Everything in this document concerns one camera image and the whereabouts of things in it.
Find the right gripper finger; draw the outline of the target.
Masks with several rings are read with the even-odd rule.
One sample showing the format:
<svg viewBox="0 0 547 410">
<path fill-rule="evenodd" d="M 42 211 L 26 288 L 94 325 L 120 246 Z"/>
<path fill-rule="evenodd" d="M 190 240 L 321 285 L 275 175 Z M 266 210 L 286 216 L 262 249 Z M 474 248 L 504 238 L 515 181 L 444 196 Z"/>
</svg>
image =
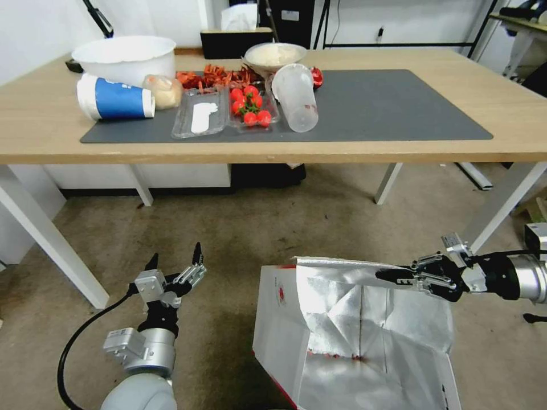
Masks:
<svg viewBox="0 0 547 410">
<path fill-rule="evenodd" d="M 450 278 L 445 274 L 446 264 L 450 264 L 450 259 L 438 252 L 420 257 L 410 266 L 382 268 L 375 276 L 389 282 L 449 282 Z"/>
<path fill-rule="evenodd" d="M 438 297 L 446 297 L 456 290 L 456 284 L 444 276 L 412 276 L 412 278 L 398 278 L 397 285 L 407 285 L 417 288 Z"/>
</svg>

